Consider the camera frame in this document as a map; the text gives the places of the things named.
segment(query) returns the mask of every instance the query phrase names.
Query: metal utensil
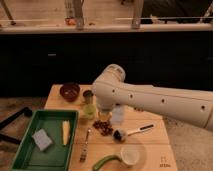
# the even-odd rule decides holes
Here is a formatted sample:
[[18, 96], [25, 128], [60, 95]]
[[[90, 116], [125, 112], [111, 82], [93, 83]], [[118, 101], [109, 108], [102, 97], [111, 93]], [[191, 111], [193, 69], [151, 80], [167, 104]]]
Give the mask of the metal utensil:
[[87, 158], [87, 146], [88, 146], [88, 139], [89, 139], [90, 132], [91, 132], [91, 129], [88, 128], [84, 148], [83, 148], [83, 151], [81, 152], [81, 156], [80, 156], [80, 162], [85, 162], [85, 160]]

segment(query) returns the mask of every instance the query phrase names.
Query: floor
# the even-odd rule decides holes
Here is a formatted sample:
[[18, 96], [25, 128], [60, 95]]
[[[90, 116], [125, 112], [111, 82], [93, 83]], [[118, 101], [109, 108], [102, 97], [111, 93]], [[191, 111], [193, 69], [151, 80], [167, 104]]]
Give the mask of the floor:
[[[0, 98], [0, 121], [28, 106], [42, 109], [46, 97]], [[21, 139], [29, 118], [21, 116], [1, 132]], [[165, 119], [171, 146], [180, 171], [213, 170], [213, 133], [172, 119]], [[0, 141], [0, 171], [7, 171], [17, 150], [17, 145]]]

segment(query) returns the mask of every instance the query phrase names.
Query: spoon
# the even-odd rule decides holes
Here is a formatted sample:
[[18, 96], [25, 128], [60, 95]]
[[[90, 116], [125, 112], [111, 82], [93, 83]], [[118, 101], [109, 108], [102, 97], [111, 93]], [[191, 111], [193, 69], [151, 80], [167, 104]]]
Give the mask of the spoon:
[[117, 129], [113, 133], [113, 137], [114, 137], [114, 139], [116, 139], [118, 141], [125, 141], [127, 136], [130, 136], [130, 135], [135, 134], [135, 133], [141, 133], [141, 132], [148, 131], [153, 127], [154, 127], [154, 125], [151, 124], [151, 125], [147, 125], [147, 126], [144, 126], [144, 127], [140, 127], [138, 129], [133, 129], [133, 130], [128, 130], [128, 131], [125, 131], [125, 130], [122, 130], [122, 129]]

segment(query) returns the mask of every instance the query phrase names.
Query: small container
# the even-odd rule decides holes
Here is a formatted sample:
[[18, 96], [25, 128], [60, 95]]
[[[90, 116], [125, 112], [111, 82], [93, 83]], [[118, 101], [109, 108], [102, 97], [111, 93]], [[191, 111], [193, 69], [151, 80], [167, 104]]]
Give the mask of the small container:
[[98, 111], [98, 118], [101, 122], [108, 122], [111, 117], [112, 114], [109, 110]]
[[121, 159], [126, 166], [132, 167], [138, 163], [140, 152], [134, 145], [125, 145], [121, 148]]
[[93, 104], [85, 104], [83, 106], [83, 111], [86, 119], [94, 119], [96, 108]]
[[80, 86], [77, 83], [65, 83], [60, 88], [61, 96], [68, 102], [73, 102], [77, 99], [80, 92]]
[[85, 90], [83, 92], [83, 97], [84, 97], [84, 100], [85, 100], [86, 104], [93, 103], [93, 93], [92, 93], [91, 90]]

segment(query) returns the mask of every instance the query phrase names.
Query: white cup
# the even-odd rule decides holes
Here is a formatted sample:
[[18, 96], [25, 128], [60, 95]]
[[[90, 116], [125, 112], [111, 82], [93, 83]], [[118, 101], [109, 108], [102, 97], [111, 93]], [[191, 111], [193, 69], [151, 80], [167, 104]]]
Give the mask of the white cup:
[[134, 166], [140, 159], [140, 152], [135, 145], [125, 145], [121, 148], [121, 159], [128, 167]]

